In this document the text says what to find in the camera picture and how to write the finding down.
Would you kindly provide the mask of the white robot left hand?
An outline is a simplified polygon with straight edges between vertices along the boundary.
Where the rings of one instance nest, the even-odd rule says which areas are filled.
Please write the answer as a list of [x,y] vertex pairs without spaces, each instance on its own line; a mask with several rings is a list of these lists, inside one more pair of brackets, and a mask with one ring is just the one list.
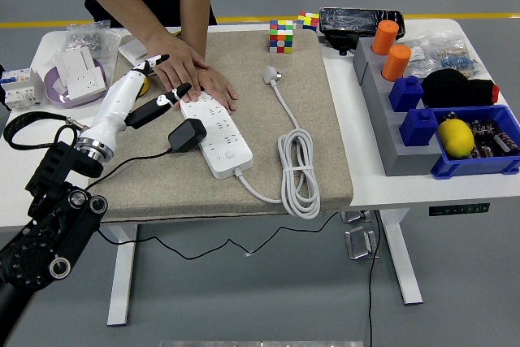
[[80,133],[75,147],[97,154],[97,160],[108,161],[116,151],[116,135],[126,127],[140,128],[173,107],[192,88],[183,83],[133,110],[145,78],[152,68],[169,59],[167,54],[154,56],[135,66],[108,90],[90,128]]

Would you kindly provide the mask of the person's right hand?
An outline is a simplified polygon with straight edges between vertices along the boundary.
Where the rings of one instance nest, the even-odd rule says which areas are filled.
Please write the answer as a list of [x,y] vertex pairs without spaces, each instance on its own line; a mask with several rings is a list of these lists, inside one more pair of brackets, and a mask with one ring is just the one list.
[[165,88],[171,90],[190,83],[192,88],[184,100],[196,101],[201,92],[198,72],[209,67],[206,63],[206,38],[192,39],[184,34],[178,38],[164,31],[143,39],[142,43],[149,56],[169,55],[167,60],[154,68]]

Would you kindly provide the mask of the person's left hand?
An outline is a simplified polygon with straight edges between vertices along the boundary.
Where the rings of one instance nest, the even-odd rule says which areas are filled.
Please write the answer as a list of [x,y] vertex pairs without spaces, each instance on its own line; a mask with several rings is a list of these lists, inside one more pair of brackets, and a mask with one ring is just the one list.
[[197,68],[200,90],[204,90],[220,103],[229,114],[236,110],[237,95],[228,80],[213,68]]

